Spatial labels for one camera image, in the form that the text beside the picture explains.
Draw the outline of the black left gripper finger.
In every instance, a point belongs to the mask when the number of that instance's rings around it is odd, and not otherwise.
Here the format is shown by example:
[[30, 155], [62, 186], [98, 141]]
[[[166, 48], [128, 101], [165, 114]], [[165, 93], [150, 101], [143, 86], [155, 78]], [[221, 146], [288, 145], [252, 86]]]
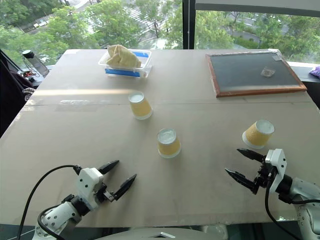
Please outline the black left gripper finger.
[[132, 186], [133, 182], [135, 181], [137, 174], [127, 178], [120, 186], [120, 188], [113, 193], [114, 199], [117, 201], [119, 200]]
[[99, 167], [97, 170], [98, 170], [102, 175], [105, 175], [105, 174], [107, 174], [109, 171], [111, 171], [119, 162], [120, 162], [119, 160], [110, 161], [110, 162], [102, 165], [101, 167]]

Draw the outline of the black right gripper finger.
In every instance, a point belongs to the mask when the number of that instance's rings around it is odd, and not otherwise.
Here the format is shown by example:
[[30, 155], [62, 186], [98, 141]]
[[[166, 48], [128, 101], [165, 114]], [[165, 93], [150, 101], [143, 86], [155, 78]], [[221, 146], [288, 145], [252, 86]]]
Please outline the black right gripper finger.
[[249, 189], [254, 195], [257, 194], [257, 185], [255, 182], [247, 179], [242, 173], [239, 173], [237, 171], [230, 170], [228, 168], [224, 169], [236, 182], [243, 185], [247, 189]]
[[265, 161], [266, 156], [246, 148], [238, 148], [237, 151], [248, 159], [256, 160], [260, 163]]

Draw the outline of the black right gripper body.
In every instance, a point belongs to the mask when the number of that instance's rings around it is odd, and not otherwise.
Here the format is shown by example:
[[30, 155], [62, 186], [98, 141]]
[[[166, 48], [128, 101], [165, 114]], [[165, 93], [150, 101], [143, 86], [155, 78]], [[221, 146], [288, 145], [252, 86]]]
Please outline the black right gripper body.
[[276, 176], [276, 167], [263, 161], [253, 180], [252, 193], [257, 193], [259, 188], [266, 188], [269, 182], [273, 183]]

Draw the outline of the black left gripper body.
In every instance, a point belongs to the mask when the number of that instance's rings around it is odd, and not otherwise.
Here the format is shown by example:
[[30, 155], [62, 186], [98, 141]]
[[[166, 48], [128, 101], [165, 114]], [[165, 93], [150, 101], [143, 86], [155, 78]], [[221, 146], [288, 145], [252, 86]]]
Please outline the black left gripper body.
[[116, 199], [113, 192], [107, 191], [107, 186], [103, 182], [94, 196], [98, 203], [103, 203], [104, 201], [113, 202]]

